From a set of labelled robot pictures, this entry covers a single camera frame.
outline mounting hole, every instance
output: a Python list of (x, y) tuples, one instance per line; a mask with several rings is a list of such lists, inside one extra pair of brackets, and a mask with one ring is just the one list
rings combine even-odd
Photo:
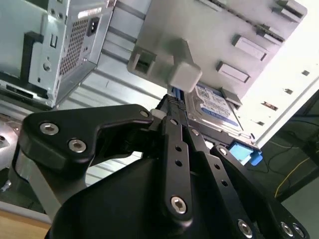
[(46, 72), (51, 71), (51, 67), (50, 67), (50, 65), (47, 64), (47, 63), (44, 63), (44, 64), (43, 64), (43, 69), (44, 69)]
[(228, 183), (224, 180), (221, 180), (221, 184), (224, 185), (225, 187), (228, 187)]
[(175, 164), (176, 164), (178, 167), (183, 166), (183, 164), (182, 164), (179, 160), (175, 160)]
[(175, 149), (176, 149), (178, 152), (181, 152), (181, 148), (180, 148), (180, 147), (175, 146)]
[(170, 122), (171, 122), (172, 124), (174, 124), (174, 125), (178, 125), (178, 122), (177, 122), (176, 120), (174, 120), (174, 119), (171, 119)]

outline black cable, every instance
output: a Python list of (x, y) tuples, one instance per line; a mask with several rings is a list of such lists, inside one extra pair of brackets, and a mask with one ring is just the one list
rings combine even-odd
[(31, 202), (27, 209), (30, 209), (33, 206), (34, 202)]
[(262, 171), (262, 170), (258, 170), (258, 169), (249, 169), (249, 168), (247, 168), (247, 170), (248, 170), (248, 171), (252, 171), (252, 172), (257, 172), (257, 173), (265, 173), (265, 174), (269, 173), (269, 168), (268, 168), (268, 166), (267, 166), (267, 163), (266, 163), (264, 160), (262, 160), (262, 162), (264, 162), (264, 164), (265, 164), (265, 166), (266, 166), (266, 168), (267, 168), (267, 171), (266, 171), (266, 172), (265, 172), (265, 171)]
[[(273, 172), (273, 173), (276, 173), (276, 174), (279, 174), (279, 175), (281, 175), (281, 176), (283, 176), (283, 177), (286, 177), (285, 174), (273, 170), (273, 169), (270, 167), (270, 163), (271, 163), (271, 161), (274, 160), (277, 156), (279, 156), (279, 155), (281, 155), (281, 154), (283, 154), (283, 153), (288, 152), (288, 151), (291, 150), (293, 147), (294, 147), (294, 146), (291, 145), (290, 148), (285, 149), (284, 151), (281, 151), (281, 152), (279, 152), (279, 153), (274, 154), (274, 155), (268, 160), (268, 163), (266, 163), (266, 161), (263, 160), (264, 163), (265, 163), (265, 165), (266, 165), (266, 167), (267, 167), (267, 171), (255, 170), (255, 169), (248, 169), (248, 168), (247, 168), (247, 170), (253, 171), (253, 172), (258, 172), (258, 173), (264, 173), (264, 174), (268, 174), (268, 173), (271, 171), (271, 172)], [(288, 187), (287, 187), (287, 189), (288, 189), (288, 188), (290, 188), (290, 186), (291, 186), (291, 181), (288, 179), (287, 182), (288, 182)]]
[(308, 122), (308, 121), (305, 121), (305, 120), (300, 120), (300, 119), (290, 119), (289, 121), (290, 121), (290, 122), (303, 122), (303, 123), (308, 123), (308, 124), (312, 124), (312, 125), (314, 125), (314, 126), (319, 127), (319, 124), (312, 123), (312, 122)]

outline grey metal frame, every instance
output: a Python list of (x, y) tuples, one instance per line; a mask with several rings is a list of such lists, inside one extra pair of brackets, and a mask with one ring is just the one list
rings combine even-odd
[[(50, 108), (60, 103), (97, 67), (115, 2), (1, 1), (0, 9), (6, 11), (0, 20), (0, 30), (5, 33), (0, 36), (0, 89)], [(98, 27), (95, 34), (88, 36), (91, 19), (95, 17), (99, 18)], [(77, 22), (81, 20), (85, 24), (78, 29)], [(80, 31), (78, 41), (73, 39), (75, 50), (70, 45), (72, 30)], [(23, 37), (30, 31), (43, 35), (43, 43), (34, 43), (28, 82), (22, 82), (19, 77)], [(62, 59), (71, 50), (75, 51), (74, 64), (61, 74)], [(40, 96), (33, 88), (43, 89), (46, 96)]]

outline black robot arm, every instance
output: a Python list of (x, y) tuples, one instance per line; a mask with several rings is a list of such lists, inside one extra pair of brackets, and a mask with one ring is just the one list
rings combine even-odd
[[(223, 146), (210, 151), (183, 103), (37, 113), (22, 125), (13, 168), (53, 220), (48, 239), (309, 239), (306, 229)], [(142, 159), (86, 187), (89, 166)]]

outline white metal panel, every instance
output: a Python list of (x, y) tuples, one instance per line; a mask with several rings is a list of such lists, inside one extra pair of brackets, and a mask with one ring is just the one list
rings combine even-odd
[[(297, 0), (308, 9), (308, 14), (285, 42), (281, 50), (250, 88), (239, 109), (246, 118), (246, 128), (253, 132), (262, 147), (292, 116), (319, 90), (319, 2)], [(268, 102), (276, 111), (261, 105)]]

